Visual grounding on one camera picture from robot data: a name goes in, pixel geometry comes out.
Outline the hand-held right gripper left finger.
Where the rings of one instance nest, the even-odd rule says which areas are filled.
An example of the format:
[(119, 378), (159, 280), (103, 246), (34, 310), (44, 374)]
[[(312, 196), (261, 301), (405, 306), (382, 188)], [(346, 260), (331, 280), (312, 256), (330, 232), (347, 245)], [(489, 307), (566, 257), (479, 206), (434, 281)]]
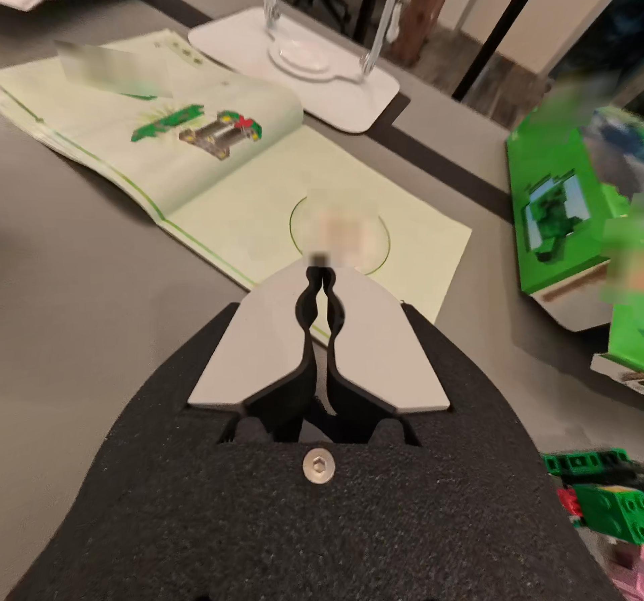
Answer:
[(302, 417), (316, 392), (310, 329), (322, 283), (319, 268), (291, 264), (255, 286), (239, 303), (188, 405), (264, 425)]

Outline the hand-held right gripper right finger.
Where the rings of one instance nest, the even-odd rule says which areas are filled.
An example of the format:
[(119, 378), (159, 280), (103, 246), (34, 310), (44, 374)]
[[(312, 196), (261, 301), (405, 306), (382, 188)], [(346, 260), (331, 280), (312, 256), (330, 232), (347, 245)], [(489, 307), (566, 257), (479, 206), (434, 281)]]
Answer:
[(334, 412), (356, 425), (446, 411), (448, 396), (402, 302), (348, 267), (323, 270), (327, 298), (326, 390)]

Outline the green brick model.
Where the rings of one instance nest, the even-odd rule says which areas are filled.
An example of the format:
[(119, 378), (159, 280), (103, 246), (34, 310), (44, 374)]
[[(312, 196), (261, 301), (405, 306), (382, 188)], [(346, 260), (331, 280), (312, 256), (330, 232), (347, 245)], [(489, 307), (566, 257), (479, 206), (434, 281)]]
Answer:
[(541, 454), (575, 526), (643, 545), (643, 463), (619, 447)]

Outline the grey desk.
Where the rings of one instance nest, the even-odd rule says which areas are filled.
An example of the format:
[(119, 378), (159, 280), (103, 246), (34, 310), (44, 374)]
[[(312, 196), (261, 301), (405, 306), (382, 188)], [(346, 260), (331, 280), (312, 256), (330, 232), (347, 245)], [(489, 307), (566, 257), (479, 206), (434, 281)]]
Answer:
[(620, 600), (538, 450), (625, 444), (643, 403), (520, 296), (494, 123), (403, 75), (375, 133), (333, 134), (473, 227), (438, 326), (450, 398), (333, 443), (187, 399), (245, 302), (119, 187), (1, 118), (1, 594), (7, 600)]

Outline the white desk lamp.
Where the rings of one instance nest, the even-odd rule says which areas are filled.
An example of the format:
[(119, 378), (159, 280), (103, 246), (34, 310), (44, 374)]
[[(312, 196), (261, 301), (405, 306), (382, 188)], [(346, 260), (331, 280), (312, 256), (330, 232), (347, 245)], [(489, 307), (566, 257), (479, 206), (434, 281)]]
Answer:
[(291, 89), (318, 120), (361, 134), (399, 90), (376, 62), (385, 43), (398, 37), (402, 8), (403, 0), (386, 0), (374, 43), (360, 58), (281, 14), (278, 0), (197, 26), (188, 39), (234, 71)]

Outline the pale green instruction booklet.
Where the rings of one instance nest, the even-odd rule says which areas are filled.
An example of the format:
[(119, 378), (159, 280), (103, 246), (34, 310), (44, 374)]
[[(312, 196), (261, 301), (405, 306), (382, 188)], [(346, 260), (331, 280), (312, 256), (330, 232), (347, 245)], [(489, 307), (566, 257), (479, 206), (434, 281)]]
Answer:
[(310, 198), (362, 217), (351, 263), (435, 321), (469, 227), (306, 126), (294, 93), (216, 65), (169, 29), (103, 49), (155, 66), (170, 97), (73, 82), (51, 57), (1, 69), (1, 114), (248, 289), (301, 257)]

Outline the green toy box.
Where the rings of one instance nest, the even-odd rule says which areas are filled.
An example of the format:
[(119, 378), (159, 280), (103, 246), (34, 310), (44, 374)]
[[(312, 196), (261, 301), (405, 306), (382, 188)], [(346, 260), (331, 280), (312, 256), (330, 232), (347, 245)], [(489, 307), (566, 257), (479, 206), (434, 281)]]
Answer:
[(530, 114), (506, 141), (519, 282), (558, 324), (608, 324), (605, 225), (643, 191), (643, 118), (608, 106), (582, 127)]
[(627, 215), (608, 220), (603, 299), (612, 306), (608, 348), (592, 357), (591, 370), (643, 395), (643, 195)]

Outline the pink brick figure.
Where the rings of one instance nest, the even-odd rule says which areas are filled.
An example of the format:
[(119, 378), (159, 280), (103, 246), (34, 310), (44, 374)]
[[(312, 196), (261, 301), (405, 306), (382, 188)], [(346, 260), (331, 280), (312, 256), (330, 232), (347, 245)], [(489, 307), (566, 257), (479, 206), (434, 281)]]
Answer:
[(643, 545), (618, 542), (611, 546), (607, 571), (626, 600), (643, 600)]

